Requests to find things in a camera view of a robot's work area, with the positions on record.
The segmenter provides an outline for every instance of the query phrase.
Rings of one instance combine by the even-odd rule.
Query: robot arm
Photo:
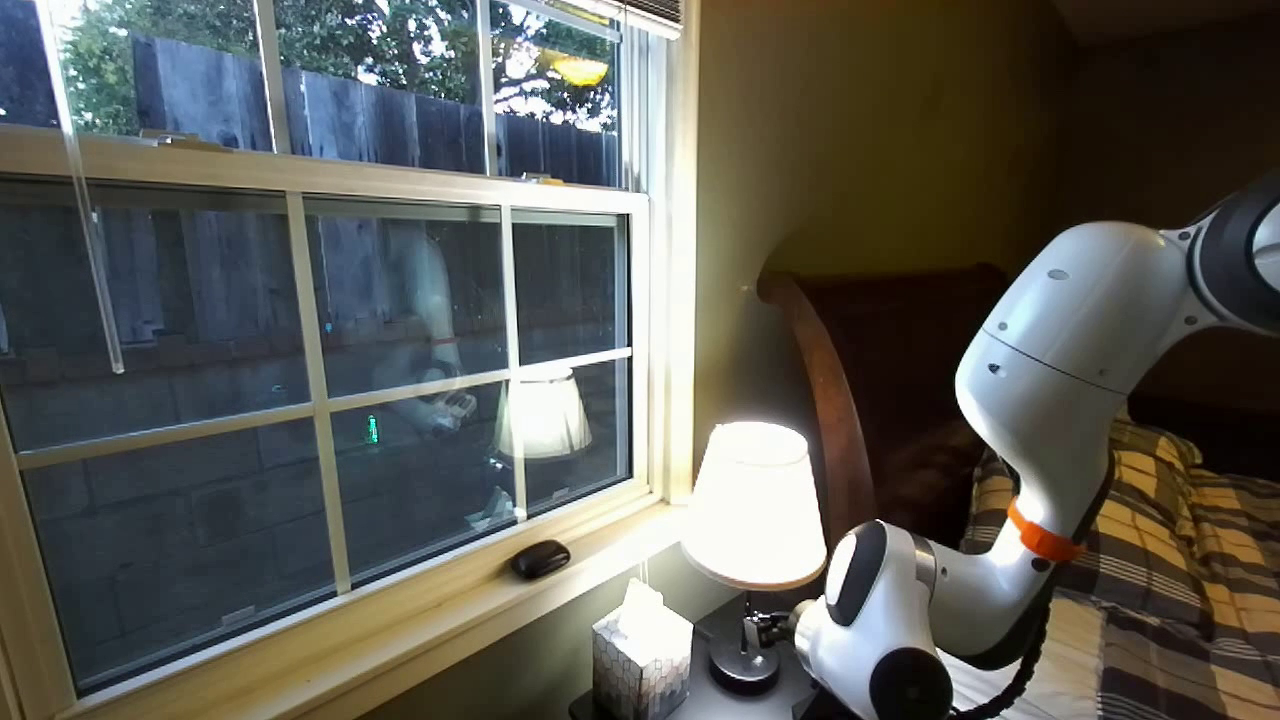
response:
[[[981,666],[1019,654],[1106,495],[1111,416],[1178,341],[1216,323],[1280,333],[1280,175],[1192,226],[1055,236],[956,368],[964,419],[1019,476],[998,545],[964,555],[891,523],[851,529],[796,623],[808,677],[860,714],[943,714],[938,648]]]

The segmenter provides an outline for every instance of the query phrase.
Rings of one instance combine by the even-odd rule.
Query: window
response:
[[[447,577],[424,615],[489,545],[659,495],[674,25],[0,16],[0,653],[32,714]]]

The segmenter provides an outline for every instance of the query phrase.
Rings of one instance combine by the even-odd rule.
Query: window frame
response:
[[[0,129],[6,175],[67,180],[67,152],[61,133]],[[87,184],[172,184],[172,186],[229,186],[279,192],[294,221],[294,249],[310,243],[306,195],[361,195],[361,200],[428,200],[428,204],[489,204],[503,212],[618,212],[634,224],[634,480],[583,495],[550,515],[524,519],[473,549],[406,566],[350,594],[324,600],[216,648],[193,653],[177,665],[112,683],[75,698],[57,607],[42,566],[36,529],[21,486],[21,457],[0,457],[0,582],[21,587],[0,603],[6,698],[30,714],[177,714],[202,708],[296,710],[315,698],[369,708],[391,693],[447,666],[484,648],[500,626],[519,626],[576,593],[640,563],[674,545],[674,511],[666,501],[687,495],[674,476],[674,428],[687,428],[682,357],[692,346],[687,310],[669,292],[682,253],[674,253],[669,207],[644,192],[582,186],[582,184],[524,184],[500,175],[461,175],[433,167],[384,167],[310,159],[278,152],[198,152],[198,147],[139,147],[130,140],[80,140]],[[544,537],[561,537],[583,555],[556,582],[530,587],[503,577],[503,561]]]

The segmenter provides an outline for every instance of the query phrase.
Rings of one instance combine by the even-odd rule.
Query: small box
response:
[[[692,623],[634,594],[591,626],[591,695],[618,720],[659,720],[684,703]]]

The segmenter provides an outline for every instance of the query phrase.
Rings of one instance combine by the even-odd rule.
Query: headboard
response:
[[[981,443],[952,372],[1001,292],[998,268],[760,276],[804,360],[827,540],[874,515],[938,540],[964,532]]]

